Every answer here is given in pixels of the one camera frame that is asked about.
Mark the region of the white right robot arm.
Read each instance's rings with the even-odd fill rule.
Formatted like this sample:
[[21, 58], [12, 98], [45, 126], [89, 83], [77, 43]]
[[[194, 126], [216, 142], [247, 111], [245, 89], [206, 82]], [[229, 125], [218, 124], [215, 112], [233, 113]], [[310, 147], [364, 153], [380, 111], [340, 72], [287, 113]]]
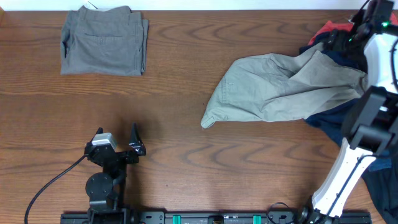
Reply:
[[364, 95], [342, 123], [339, 156], [320, 187], [296, 215], [296, 223], [370, 223], [367, 212], [346, 212], [344, 204], [373, 162], [397, 160], [397, 26], [394, 2], [366, 1], [349, 31], [317, 36], [325, 50], [358, 60], [368, 73]]

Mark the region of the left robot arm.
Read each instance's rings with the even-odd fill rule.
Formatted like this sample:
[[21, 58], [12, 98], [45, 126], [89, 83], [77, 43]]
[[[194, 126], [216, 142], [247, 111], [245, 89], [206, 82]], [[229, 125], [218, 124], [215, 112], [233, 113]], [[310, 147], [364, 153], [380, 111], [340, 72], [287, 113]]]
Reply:
[[139, 223], [139, 214], [124, 204], [127, 166], [137, 164], [146, 155], [137, 125], [131, 127], [129, 140], [131, 150], [117, 152], [117, 142], [111, 133], [98, 128], [91, 141], [86, 144], [84, 155], [100, 166], [101, 172], [93, 174], [86, 182], [89, 196], [89, 223]]

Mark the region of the khaki beige shorts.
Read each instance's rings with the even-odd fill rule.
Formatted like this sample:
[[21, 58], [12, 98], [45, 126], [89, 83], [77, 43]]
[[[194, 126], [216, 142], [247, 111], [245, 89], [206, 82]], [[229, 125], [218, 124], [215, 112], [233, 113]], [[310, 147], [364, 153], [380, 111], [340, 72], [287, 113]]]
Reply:
[[307, 119], [363, 94], [366, 73], [337, 64], [317, 44], [291, 57], [265, 54], [236, 60], [215, 88], [201, 119], [292, 121]]

